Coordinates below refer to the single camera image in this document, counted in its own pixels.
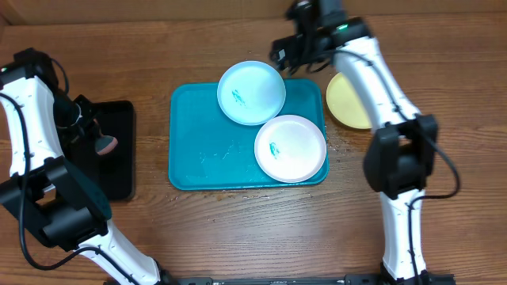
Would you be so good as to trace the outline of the black orange sponge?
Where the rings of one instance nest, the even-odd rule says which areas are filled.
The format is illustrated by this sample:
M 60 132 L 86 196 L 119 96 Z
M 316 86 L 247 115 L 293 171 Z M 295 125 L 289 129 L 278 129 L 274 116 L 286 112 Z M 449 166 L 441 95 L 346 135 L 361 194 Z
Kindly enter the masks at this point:
M 117 138 L 111 135 L 104 135 L 101 131 L 100 124 L 96 119 L 94 121 L 95 151 L 98 155 L 103 156 L 111 153 L 117 146 Z

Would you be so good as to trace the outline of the yellow green plate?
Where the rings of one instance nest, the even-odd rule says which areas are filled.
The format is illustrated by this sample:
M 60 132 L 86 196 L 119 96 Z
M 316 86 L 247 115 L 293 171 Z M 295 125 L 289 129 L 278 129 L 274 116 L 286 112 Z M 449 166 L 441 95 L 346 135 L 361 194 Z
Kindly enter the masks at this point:
M 326 104 L 340 123 L 358 130 L 369 130 L 372 125 L 356 90 L 342 74 L 336 74 L 326 89 Z

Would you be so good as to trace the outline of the light blue plate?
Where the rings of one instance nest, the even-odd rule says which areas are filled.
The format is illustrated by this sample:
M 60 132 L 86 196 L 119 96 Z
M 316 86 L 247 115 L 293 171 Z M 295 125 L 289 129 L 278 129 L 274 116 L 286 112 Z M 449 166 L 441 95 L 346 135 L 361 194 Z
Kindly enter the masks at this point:
M 271 120 L 284 106 L 286 87 L 278 71 L 260 61 L 243 61 L 222 75 L 217 101 L 235 123 L 255 126 Z

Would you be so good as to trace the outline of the white plate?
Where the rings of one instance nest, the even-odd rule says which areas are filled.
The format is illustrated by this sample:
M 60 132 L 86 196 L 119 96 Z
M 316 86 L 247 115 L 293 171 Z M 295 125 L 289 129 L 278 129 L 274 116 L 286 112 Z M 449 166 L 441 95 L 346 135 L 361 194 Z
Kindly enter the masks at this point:
M 299 183 L 312 178 L 324 165 L 326 140 L 321 130 L 302 116 L 277 116 L 257 133 L 254 156 L 272 179 Z

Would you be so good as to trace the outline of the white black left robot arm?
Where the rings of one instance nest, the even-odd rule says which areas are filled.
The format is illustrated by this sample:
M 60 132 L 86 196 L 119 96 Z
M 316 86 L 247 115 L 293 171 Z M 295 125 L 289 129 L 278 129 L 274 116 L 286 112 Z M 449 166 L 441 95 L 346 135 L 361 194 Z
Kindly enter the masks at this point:
M 12 162 L 1 185 L 2 206 L 26 238 L 84 256 L 112 284 L 171 284 L 154 258 L 116 227 L 111 202 L 135 193 L 135 109 L 129 101 L 93 103 L 69 97 L 68 77 L 50 55 L 29 48 L 1 69 Z

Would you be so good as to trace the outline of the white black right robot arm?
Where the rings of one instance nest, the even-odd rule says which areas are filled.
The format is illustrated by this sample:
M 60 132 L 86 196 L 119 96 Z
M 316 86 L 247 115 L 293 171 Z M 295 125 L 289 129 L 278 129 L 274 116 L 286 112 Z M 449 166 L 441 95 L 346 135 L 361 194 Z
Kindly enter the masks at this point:
M 421 208 L 433 171 L 437 135 L 432 116 L 423 116 L 406 97 L 385 63 L 379 42 L 360 17 L 347 16 L 339 1 L 295 1 L 286 18 L 295 35 L 275 40 L 269 58 L 279 70 L 333 66 L 352 84 L 372 126 L 363 170 L 379 193 L 385 250 L 385 284 L 432 284 L 421 249 Z

